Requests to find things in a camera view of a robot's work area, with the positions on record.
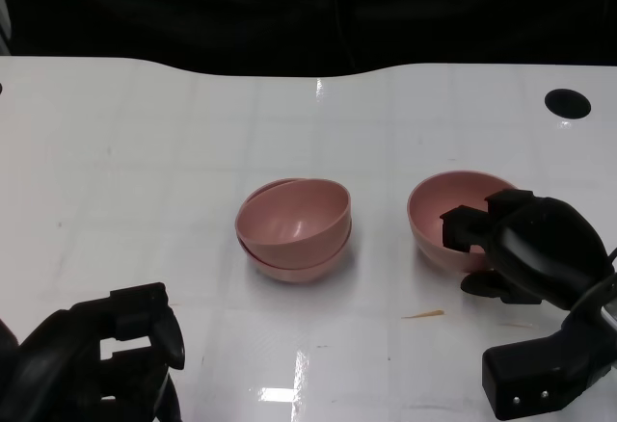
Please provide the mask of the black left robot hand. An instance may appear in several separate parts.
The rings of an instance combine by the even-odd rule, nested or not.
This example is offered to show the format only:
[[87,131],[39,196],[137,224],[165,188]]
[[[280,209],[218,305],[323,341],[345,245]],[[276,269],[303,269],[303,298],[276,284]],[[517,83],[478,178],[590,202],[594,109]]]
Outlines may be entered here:
[[4,421],[178,421],[185,365],[163,283],[113,291],[47,317],[23,342],[1,328]]

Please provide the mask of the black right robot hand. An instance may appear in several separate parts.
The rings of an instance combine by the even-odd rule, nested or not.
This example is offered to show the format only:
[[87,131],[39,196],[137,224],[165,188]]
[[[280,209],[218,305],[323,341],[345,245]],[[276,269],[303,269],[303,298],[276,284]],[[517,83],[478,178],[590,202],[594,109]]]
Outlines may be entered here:
[[506,189],[485,198],[487,209],[460,205],[441,215],[443,245],[484,251],[486,271],[467,275],[461,289],[503,303],[547,301],[562,310],[614,273],[597,231],[570,204]]

